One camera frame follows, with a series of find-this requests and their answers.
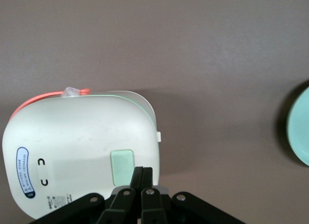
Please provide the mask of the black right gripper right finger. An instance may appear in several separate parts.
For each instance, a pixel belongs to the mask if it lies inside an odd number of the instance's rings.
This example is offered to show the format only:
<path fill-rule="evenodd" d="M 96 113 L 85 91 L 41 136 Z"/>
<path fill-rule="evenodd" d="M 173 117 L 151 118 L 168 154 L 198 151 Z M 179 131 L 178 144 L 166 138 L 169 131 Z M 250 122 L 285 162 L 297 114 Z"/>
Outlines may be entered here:
<path fill-rule="evenodd" d="M 141 176 L 141 222 L 143 224 L 242 224 L 240 219 L 189 193 L 172 197 L 153 185 L 153 169 Z"/>

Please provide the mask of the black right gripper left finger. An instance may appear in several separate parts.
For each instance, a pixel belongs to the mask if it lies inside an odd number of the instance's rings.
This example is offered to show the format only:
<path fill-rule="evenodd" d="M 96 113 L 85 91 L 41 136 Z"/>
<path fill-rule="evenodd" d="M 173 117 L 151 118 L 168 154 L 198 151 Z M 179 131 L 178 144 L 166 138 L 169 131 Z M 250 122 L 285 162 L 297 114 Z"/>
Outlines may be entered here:
<path fill-rule="evenodd" d="M 134 168 L 129 186 L 120 186 L 105 199 L 98 193 L 87 194 L 33 224 L 124 224 L 131 218 L 131 208 L 141 184 L 143 167 Z"/>

